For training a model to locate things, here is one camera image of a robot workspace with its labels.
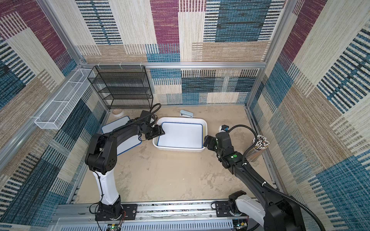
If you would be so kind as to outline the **blue-framed whiteboard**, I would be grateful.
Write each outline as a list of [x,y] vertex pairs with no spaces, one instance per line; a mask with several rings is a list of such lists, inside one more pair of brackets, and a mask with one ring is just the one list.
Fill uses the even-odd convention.
[[[112,132],[114,129],[125,125],[129,120],[130,120],[130,118],[128,116],[125,116],[125,117],[120,118],[120,119],[118,119],[114,122],[108,123],[108,124],[106,124],[102,127],[102,133],[105,134],[105,133]],[[117,155],[119,156],[119,155],[127,152],[128,150],[131,150],[134,147],[140,145],[141,143],[142,143],[142,141],[139,140],[138,135],[136,135],[134,137],[131,137],[131,138],[127,139],[125,142],[118,145]]]
[[201,124],[163,122],[161,126],[165,134],[158,138],[158,147],[203,148],[203,126]]

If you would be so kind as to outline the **white plastic storage box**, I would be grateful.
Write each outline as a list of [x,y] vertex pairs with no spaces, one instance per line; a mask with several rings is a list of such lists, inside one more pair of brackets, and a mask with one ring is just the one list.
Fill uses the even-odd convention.
[[[187,118],[187,117],[162,117],[157,121],[158,125],[162,125],[163,122],[175,122],[175,123],[194,123],[201,124],[203,126],[203,143],[204,137],[208,135],[208,125],[207,122],[199,118]],[[202,149],[187,149],[187,148],[168,148],[168,147],[158,147],[157,141],[159,137],[156,137],[152,140],[152,144],[163,151],[176,151],[176,152],[202,152],[205,150],[205,147]]]

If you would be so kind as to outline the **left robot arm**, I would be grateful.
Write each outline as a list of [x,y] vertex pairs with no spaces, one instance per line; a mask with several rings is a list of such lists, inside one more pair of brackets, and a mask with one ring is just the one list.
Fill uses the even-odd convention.
[[151,120],[135,119],[109,133],[96,134],[92,137],[85,163],[93,172],[100,193],[96,215],[104,215],[108,219],[117,219],[123,212],[120,195],[114,180],[114,168],[117,164],[117,147],[132,137],[145,135],[147,140],[165,134],[161,125]]

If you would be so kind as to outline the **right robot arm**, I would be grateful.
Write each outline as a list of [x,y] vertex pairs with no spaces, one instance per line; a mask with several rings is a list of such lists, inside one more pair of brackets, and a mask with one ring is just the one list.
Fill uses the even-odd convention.
[[205,136],[203,146],[216,153],[223,167],[240,179],[260,204],[253,206],[245,195],[239,195],[233,199],[238,212],[254,219],[265,231],[306,230],[300,207],[279,192],[274,192],[274,188],[253,169],[243,155],[234,150],[228,132],[220,132],[215,137]]

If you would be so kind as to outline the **cup of pencils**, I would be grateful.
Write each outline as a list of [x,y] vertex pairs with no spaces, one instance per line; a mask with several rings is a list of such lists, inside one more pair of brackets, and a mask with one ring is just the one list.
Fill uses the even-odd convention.
[[255,162],[259,156],[262,154],[262,152],[268,148],[270,145],[270,142],[268,139],[263,135],[257,135],[257,142],[246,155],[248,162]]

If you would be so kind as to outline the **tape roll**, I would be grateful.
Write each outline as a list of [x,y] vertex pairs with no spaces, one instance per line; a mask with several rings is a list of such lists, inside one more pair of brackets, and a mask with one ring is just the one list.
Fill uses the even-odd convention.
[[114,117],[120,117],[123,115],[123,109],[113,109],[112,110],[112,115]]

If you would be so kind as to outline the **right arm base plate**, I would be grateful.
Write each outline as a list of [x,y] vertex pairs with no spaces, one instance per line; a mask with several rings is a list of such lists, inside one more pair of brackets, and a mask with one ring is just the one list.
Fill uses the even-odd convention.
[[228,201],[213,201],[211,209],[215,210],[218,218],[224,217],[246,217],[247,215],[241,212],[232,211]]

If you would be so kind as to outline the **aluminium front rail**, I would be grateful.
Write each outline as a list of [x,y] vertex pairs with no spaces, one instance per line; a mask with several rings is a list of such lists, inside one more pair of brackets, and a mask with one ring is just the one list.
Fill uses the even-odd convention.
[[[216,216],[215,210],[211,209],[213,201],[228,201],[227,199],[211,200],[183,200],[183,201],[157,201],[157,202],[124,202],[122,204],[138,204],[135,220],[124,222],[152,222],[152,221],[176,221],[176,220],[204,220],[222,219]],[[96,224],[96,205],[92,204],[67,204],[59,205],[52,216],[50,225],[63,224]],[[228,219],[252,218],[224,217]]]

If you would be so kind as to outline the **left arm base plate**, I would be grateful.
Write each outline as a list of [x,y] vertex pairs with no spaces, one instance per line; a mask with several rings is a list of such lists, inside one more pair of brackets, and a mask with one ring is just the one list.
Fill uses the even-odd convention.
[[95,221],[121,221],[135,220],[138,204],[122,204],[118,206],[98,207],[95,214]]

